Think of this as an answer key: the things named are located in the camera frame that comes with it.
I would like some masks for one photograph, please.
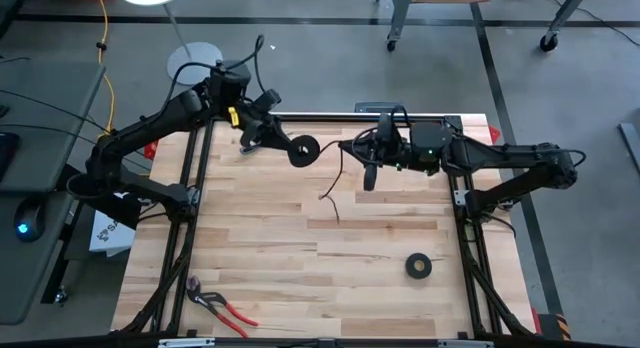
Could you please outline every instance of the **desk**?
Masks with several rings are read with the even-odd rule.
[[[96,63],[19,60],[0,66],[0,89],[84,117],[103,73],[104,67]],[[2,92],[0,104],[11,107],[9,113],[0,119],[0,130],[15,132],[21,138],[20,148],[0,183],[0,276],[5,282],[0,287],[0,324],[19,324],[26,317],[47,264],[52,259],[51,253],[73,201],[66,193],[50,192],[55,188],[76,138],[60,132],[2,127],[2,124],[55,127],[78,134],[83,122],[42,104]],[[22,243],[12,228],[15,209],[26,196],[34,193],[49,194],[47,228],[37,241]]]
[[[461,117],[467,135],[490,143],[484,115]],[[353,138],[370,126],[283,124],[292,136],[311,134],[321,146]],[[165,184],[179,180],[187,137],[174,134],[160,141],[152,179]],[[471,332],[445,174],[427,177],[385,167],[378,171],[376,190],[363,192],[362,165],[345,155],[342,178],[331,194],[340,213],[338,225],[331,202],[318,200],[337,174],[337,148],[298,169],[280,151],[241,156],[239,137],[240,131],[226,124],[214,127],[190,275],[200,278],[204,292],[222,293],[261,324],[243,325],[250,337],[455,338],[459,331]],[[486,189],[498,184],[500,176],[481,171],[474,182]],[[112,328],[129,323],[157,287],[168,230],[162,217],[138,226]],[[494,285],[533,330],[513,235],[493,223],[485,224],[484,232]],[[433,260],[433,272],[424,280],[412,280],[404,272],[404,261],[414,252]],[[478,291],[489,327],[486,300]],[[164,324],[173,293],[167,302]],[[202,336],[237,337],[188,300],[180,323],[181,334],[197,329]]]
[[[0,89],[86,117],[103,74],[104,67],[97,63],[19,60],[0,66]],[[10,107],[0,119],[0,130],[20,136],[20,148],[0,182],[0,192],[51,192],[84,122],[4,92],[0,104]],[[3,124],[51,127],[69,134]]]

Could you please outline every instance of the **red-handled pliers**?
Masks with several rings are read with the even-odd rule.
[[[189,300],[191,300],[193,303],[200,304],[205,308],[207,308],[209,312],[211,312],[214,316],[216,316],[216,318],[218,318],[222,323],[226,324],[229,328],[238,332],[242,336],[242,338],[248,338],[249,336],[237,324],[233,323],[227,317],[220,314],[220,312],[218,312],[216,308],[213,306],[214,302],[222,304],[225,308],[227,308],[229,313],[233,314],[233,316],[238,318],[238,320],[243,321],[254,327],[258,326],[258,323],[252,321],[249,318],[243,317],[240,313],[238,313],[238,311],[235,310],[235,308],[233,308],[233,306],[229,302],[227,302],[227,300],[224,299],[224,297],[220,293],[217,293],[217,292],[201,293],[200,280],[196,276],[191,276],[189,279],[187,279],[187,296],[189,297]]]

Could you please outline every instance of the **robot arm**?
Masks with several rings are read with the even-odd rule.
[[[377,168],[385,165],[428,175],[442,169],[455,177],[484,168],[527,169],[489,190],[467,192],[465,206],[471,219],[490,214],[498,205],[538,188],[569,188],[578,177],[570,155],[573,151],[551,143],[489,146],[432,123],[411,125],[409,135],[409,140],[403,138],[389,115],[382,114],[377,128],[339,146],[365,166],[364,189],[368,191],[374,189]]]
[[[210,120],[226,121],[243,131],[240,142],[287,152],[295,167],[305,167],[318,157],[320,147],[310,136],[289,139],[278,117],[269,111],[280,103],[274,90],[256,101],[245,97],[251,74],[242,62],[220,62],[210,77],[169,100],[158,113],[101,137],[86,161],[86,175],[74,180],[72,194],[101,196],[128,192],[161,203],[172,222],[185,222],[195,213],[199,192],[180,184],[162,185],[129,172],[122,159],[149,143],[174,132],[198,129]]]

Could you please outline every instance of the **white lamp base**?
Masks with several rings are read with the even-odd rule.
[[[188,62],[206,63],[209,65],[216,65],[217,60],[222,60],[222,52],[218,47],[210,43],[195,42],[188,43],[187,47],[191,52],[191,59],[187,55],[187,51],[184,47],[178,48],[175,52],[169,56],[167,62],[167,73],[169,77],[173,79],[173,76],[178,71],[181,65]],[[194,85],[202,82],[203,79],[209,76],[209,68],[205,67],[187,67],[180,72],[178,76],[178,83],[184,85]]]

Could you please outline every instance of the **computer mouse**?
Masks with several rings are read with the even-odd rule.
[[[45,198],[29,197],[18,205],[13,225],[18,239],[33,242],[40,238],[45,229]]]

